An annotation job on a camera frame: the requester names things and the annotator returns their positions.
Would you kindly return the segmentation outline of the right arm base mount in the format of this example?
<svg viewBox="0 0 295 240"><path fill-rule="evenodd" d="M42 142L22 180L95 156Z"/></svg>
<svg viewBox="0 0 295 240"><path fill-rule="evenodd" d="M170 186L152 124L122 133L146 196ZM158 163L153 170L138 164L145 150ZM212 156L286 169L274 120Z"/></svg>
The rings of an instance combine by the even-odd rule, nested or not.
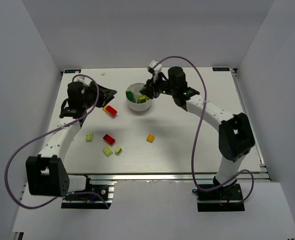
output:
<svg viewBox="0 0 295 240"><path fill-rule="evenodd" d="M193 189L192 193L196 195L197 210L199 213L214 212L244 212L243 193L240 184L225 189L223 191L199 191Z"/></svg>

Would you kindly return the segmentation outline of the green black lego stack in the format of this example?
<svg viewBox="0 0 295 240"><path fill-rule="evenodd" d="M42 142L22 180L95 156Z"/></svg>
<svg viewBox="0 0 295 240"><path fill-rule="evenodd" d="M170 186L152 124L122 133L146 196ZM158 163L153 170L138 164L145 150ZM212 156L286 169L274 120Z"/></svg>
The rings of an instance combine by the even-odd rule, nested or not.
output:
<svg viewBox="0 0 295 240"><path fill-rule="evenodd" d="M149 100L149 98L143 95L143 96L140 96L140 97L137 99L137 103L138 103L138 104L144 104L144 103L146 103L148 100Z"/></svg>

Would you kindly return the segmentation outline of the green long lego brick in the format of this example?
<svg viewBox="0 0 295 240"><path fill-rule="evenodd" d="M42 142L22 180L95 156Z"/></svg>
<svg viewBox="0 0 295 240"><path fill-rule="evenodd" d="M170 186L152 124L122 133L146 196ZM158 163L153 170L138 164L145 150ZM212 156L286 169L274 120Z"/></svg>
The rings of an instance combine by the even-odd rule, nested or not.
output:
<svg viewBox="0 0 295 240"><path fill-rule="evenodd" d="M134 97L134 93L131 90L127 90L125 92L126 98L131 102L131 103L136 103L136 99Z"/></svg>

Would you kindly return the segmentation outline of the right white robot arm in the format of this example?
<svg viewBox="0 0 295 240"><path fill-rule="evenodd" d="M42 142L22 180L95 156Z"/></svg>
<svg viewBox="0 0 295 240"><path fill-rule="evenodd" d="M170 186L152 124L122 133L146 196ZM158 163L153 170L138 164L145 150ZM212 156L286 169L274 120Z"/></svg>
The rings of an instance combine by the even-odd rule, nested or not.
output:
<svg viewBox="0 0 295 240"><path fill-rule="evenodd" d="M198 116L201 122L210 124L218 132L221 162L213 179L214 189L233 186L243 159L255 145L247 115L232 114L210 103L199 91L188 86L186 74L179 66L169 68L168 76L164 76L160 65L150 65L147 69L152 77L140 90L141 94L150 99L161 94L172 96L178 107Z"/></svg>

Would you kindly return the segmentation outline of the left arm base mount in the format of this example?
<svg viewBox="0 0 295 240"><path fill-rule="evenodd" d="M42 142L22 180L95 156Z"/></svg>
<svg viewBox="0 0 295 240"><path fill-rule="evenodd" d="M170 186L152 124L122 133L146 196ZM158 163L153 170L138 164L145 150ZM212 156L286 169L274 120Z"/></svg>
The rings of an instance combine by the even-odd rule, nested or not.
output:
<svg viewBox="0 0 295 240"><path fill-rule="evenodd" d="M90 182L85 190L69 193L61 202L62 209L107 210L114 197L114 184Z"/></svg>

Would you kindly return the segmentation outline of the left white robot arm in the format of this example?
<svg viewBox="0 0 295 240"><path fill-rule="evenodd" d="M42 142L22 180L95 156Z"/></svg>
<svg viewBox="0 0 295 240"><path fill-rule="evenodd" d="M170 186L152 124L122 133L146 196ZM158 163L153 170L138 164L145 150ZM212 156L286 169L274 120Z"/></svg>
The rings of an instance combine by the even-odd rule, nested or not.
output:
<svg viewBox="0 0 295 240"><path fill-rule="evenodd" d="M93 107L102 108L117 93L91 82L79 81L67 85L67 98L62 102L58 129L37 156L30 156L25 162L28 189L34 196L64 197L70 192L86 189L87 177L68 175L64 159L68 149L83 126L86 114Z"/></svg>

